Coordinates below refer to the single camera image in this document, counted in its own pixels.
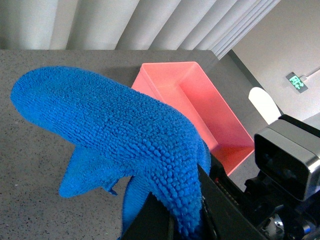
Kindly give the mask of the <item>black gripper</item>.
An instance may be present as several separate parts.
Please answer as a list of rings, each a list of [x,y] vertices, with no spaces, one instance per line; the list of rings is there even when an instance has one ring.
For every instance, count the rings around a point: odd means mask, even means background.
[[[199,174],[204,240],[319,239],[319,193],[298,200],[263,172],[248,179],[242,191],[215,157],[210,172]],[[122,220],[123,240],[181,238],[174,217],[139,177],[127,185]]]

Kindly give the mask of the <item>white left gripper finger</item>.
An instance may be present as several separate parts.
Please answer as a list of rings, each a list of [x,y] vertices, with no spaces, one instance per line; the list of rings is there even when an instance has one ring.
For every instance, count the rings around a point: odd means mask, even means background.
[[[272,97],[260,87],[253,87],[248,94],[248,99],[268,125],[282,115]]]

